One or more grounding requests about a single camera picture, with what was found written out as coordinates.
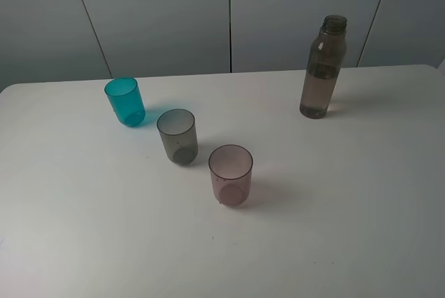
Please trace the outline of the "teal transparent plastic cup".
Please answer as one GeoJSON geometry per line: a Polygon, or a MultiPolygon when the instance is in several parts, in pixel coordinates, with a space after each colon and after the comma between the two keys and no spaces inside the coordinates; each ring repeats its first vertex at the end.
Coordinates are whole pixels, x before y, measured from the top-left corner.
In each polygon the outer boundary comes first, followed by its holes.
{"type": "Polygon", "coordinates": [[[142,123],[145,107],[136,79],[115,78],[105,85],[104,91],[121,124],[135,127],[142,123]]]}

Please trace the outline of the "pink transparent plastic cup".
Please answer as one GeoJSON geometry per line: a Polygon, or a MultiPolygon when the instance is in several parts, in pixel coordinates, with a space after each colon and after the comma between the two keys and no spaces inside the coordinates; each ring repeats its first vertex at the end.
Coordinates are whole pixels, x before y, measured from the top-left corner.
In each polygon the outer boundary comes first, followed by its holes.
{"type": "Polygon", "coordinates": [[[244,147],[226,144],[216,148],[208,159],[213,194],[217,201],[237,207],[250,193],[253,157],[244,147]]]}

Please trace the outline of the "grey transparent plastic cup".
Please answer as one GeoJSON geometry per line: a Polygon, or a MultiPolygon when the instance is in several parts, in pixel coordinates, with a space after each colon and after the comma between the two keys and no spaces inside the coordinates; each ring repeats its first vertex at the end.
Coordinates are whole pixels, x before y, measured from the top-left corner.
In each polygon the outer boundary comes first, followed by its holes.
{"type": "Polygon", "coordinates": [[[195,116],[185,109],[164,112],[156,123],[170,161],[176,165],[189,165],[198,155],[195,116]]]}

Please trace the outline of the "brown transparent plastic bottle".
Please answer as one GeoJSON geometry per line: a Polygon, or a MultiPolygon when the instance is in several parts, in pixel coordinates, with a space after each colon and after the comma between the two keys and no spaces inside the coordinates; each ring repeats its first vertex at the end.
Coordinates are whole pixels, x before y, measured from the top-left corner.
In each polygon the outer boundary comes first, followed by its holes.
{"type": "Polygon", "coordinates": [[[327,113],[347,50],[346,27],[344,16],[328,15],[311,44],[300,99],[305,117],[321,119],[327,113]]]}

